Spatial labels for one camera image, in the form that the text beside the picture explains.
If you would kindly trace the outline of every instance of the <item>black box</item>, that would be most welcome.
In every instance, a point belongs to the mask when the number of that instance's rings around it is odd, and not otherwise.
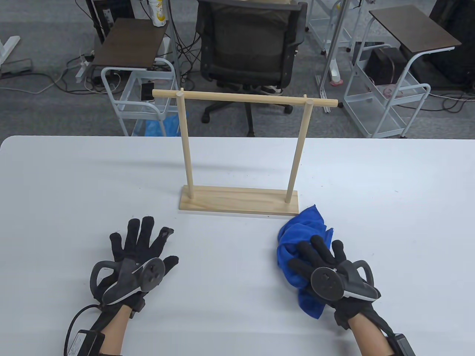
[[[364,72],[375,85],[395,84],[407,63],[398,48],[375,48]]]

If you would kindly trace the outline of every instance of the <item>battery pack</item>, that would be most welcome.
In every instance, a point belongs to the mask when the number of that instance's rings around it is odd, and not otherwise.
[[[79,330],[67,356],[98,356],[104,342],[104,334],[99,331]]]

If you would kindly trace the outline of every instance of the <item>caster wheel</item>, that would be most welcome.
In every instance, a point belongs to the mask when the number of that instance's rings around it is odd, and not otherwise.
[[[201,117],[201,122],[202,123],[209,123],[209,114],[208,113],[204,113],[203,116]]]
[[[291,114],[292,111],[294,111],[294,107],[292,105],[286,105],[284,108],[284,113],[285,114]]]

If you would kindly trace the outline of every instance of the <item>wooden base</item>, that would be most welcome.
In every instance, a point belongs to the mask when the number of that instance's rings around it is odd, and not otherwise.
[[[298,215],[298,194],[294,190],[290,203],[286,190],[193,186],[194,198],[188,195],[188,186],[181,191],[180,210],[214,211],[263,215]]]

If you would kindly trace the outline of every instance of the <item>blue towel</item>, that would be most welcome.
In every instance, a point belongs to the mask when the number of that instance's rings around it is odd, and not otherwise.
[[[317,300],[305,290],[309,282],[287,266],[291,259],[300,257],[296,245],[301,241],[310,242],[310,238],[314,235],[321,236],[327,247],[330,248],[333,229],[326,229],[323,218],[315,205],[306,208],[299,215],[290,219],[287,224],[280,229],[277,237],[277,241],[279,242],[279,246],[277,247],[277,264],[284,272],[287,281],[299,289],[298,303],[300,308],[312,318],[318,319],[325,305],[317,302]]]

